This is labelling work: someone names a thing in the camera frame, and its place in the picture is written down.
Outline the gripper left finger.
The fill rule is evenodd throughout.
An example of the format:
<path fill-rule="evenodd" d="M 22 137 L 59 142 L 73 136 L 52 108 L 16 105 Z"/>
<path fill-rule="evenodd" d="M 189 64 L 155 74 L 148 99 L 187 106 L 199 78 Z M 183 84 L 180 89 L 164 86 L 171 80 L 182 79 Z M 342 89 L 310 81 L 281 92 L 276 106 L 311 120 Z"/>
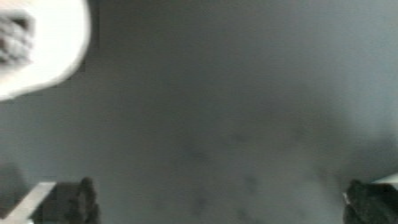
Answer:
<path fill-rule="evenodd" d="M 102 224 L 95 180 L 40 182 L 0 213 L 0 224 Z"/>

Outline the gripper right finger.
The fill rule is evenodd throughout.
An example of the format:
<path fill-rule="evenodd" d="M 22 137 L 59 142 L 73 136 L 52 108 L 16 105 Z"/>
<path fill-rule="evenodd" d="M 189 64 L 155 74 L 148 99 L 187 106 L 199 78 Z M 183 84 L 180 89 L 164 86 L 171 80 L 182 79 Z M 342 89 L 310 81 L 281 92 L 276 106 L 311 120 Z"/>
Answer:
<path fill-rule="evenodd" d="M 398 173 L 372 182 L 354 179 L 343 197 L 343 224 L 398 224 Z"/>

